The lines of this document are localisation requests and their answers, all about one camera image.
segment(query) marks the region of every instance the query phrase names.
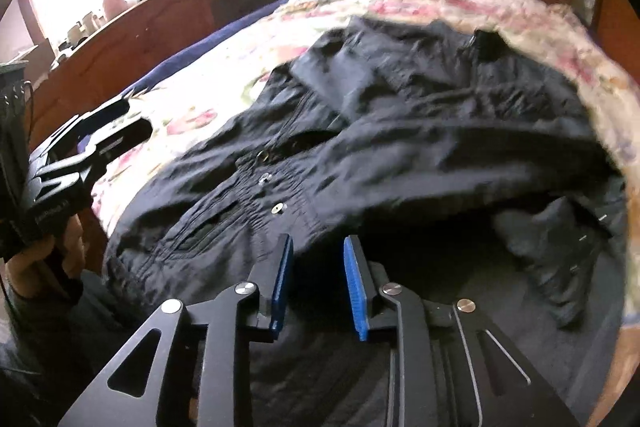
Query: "bed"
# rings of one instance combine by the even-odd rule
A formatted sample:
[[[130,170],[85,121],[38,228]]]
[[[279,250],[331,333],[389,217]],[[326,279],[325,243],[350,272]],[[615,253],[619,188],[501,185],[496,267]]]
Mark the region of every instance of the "bed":
[[[325,31],[354,15],[426,25],[444,20],[472,33],[498,30],[508,44],[561,71],[589,109],[593,127],[626,177],[627,287],[623,328],[609,381],[591,422],[620,395],[640,360],[640,132],[638,88],[609,60],[566,5],[572,0],[286,0],[180,52],[126,90],[129,113],[154,127],[150,140],[119,158],[95,185],[94,213],[107,236],[136,193],[193,145],[250,107],[277,65],[298,57]],[[91,140],[98,140],[100,132]]]

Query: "silver bolt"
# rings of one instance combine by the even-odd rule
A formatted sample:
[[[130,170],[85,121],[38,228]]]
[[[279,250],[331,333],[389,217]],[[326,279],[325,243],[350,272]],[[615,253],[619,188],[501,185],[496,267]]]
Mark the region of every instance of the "silver bolt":
[[[255,292],[255,284],[252,282],[245,281],[236,285],[238,295],[251,295],[253,292]]]
[[[402,286],[397,282],[388,282],[382,285],[382,293],[385,295],[400,295],[402,293]]]
[[[476,303],[471,299],[460,299],[457,306],[458,309],[463,313],[471,313],[476,309]]]
[[[168,315],[180,311],[180,308],[182,308],[182,303],[178,299],[169,299],[160,306],[160,309]]]

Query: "human hand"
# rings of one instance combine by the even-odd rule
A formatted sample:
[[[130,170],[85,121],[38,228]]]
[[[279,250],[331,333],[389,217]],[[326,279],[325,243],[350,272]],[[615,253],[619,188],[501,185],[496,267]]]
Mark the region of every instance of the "human hand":
[[[6,272],[14,291],[23,298],[33,299],[52,292],[62,292],[49,269],[40,263],[52,252],[56,245],[53,237],[46,237],[19,254],[6,264]],[[78,216],[73,216],[66,224],[62,241],[58,243],[64,260],[62,268],[71,279],[78,279],[84,269],[84,244],[82,225]]]

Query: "jacket pocket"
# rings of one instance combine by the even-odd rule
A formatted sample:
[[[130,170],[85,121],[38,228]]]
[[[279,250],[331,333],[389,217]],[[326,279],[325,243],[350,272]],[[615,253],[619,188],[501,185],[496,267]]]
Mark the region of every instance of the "jacket pocket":
[[[188,259],[206,249],[242,215],[235,194],[209,194],[190,208],[158,244],[156,258]]]

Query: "pink figurine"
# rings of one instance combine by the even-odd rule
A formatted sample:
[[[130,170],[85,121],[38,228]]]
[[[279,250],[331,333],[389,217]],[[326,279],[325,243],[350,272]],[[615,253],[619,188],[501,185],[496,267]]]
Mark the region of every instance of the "pink figurine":
[[[129,7],[125,0],[103,0],[102,9],[104,10],[104,16],[108,21],[115,19],[124,10]]]

